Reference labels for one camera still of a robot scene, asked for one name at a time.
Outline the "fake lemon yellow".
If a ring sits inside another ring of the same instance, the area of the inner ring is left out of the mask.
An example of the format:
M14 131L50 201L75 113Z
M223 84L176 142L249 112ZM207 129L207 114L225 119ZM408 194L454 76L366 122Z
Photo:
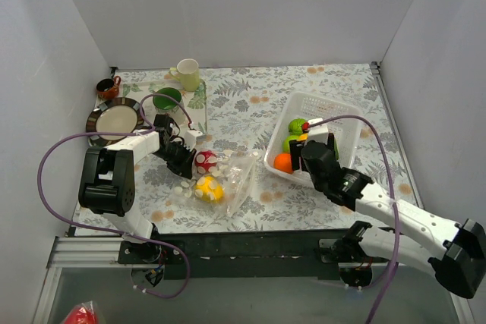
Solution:
M297 138L297 141L306 141L306 139L308 138L308 134L305 133L305 134L301 134L298 138Z

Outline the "green fake bell pepper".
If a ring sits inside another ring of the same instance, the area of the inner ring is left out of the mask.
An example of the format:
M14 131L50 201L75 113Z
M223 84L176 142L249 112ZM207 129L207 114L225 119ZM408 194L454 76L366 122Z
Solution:
M300 136L304 133L303 125L308 121L303 118L292 119L288 124L288 132L290 135Z

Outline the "fake orange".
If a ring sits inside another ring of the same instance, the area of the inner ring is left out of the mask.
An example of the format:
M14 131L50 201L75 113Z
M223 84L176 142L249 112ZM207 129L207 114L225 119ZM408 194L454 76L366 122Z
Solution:
M273 167L276 170L285 172L291 175L294 170L292 169L292 157L289 153L280 153L273 160Z

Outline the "yellow fake bell pepper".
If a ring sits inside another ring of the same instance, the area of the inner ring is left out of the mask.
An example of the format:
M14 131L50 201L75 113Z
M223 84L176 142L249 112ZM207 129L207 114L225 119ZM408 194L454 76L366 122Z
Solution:
M224 197L222 185L212 176L199 178L194 185L197 198L208 203L220 203Z

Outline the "clear zip top bag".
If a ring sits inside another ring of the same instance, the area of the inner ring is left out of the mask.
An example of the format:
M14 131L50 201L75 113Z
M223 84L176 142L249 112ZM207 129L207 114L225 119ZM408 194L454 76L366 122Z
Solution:
M211 150L216 154L218 159L216 169L211 173L200 174L193 161L192 179L183 178L175 183L169 199L178 208L210 212L215 217L232 216L237 213L250 195L254 186L255 169L260 153L256 150L233 151L230 149L202 149L200 151L203 150ZM205 202L194 194L194 185L197 180L208 175L214 177L222 185L224 197L220 203Z

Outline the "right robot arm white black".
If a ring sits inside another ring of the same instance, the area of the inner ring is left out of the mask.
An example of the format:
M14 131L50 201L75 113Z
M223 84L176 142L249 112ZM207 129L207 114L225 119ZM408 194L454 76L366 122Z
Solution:
M471 219L460 224L405 200L393 200L367 175L340 166L326 143L292 141L291 161L311 176L314 189L331 202L377 219L389 231L356 222L343 237L352 261L366 256L395 260L433 275L449 292L472 299L485 277L485 229Z

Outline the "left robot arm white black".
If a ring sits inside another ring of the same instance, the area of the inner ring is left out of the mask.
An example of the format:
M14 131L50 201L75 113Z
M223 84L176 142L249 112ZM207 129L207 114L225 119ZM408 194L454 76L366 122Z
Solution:
M203 133L188 129L183 135L168 115L157 115L155 130L140 132L110 146L93 146L85 154L78 193L79 204L103 215L121 232L128 252L145 263L156 262L163 254L158 231L134 206L134 166L149 155L166 162L174 175L191 179L197 153L197 138Z

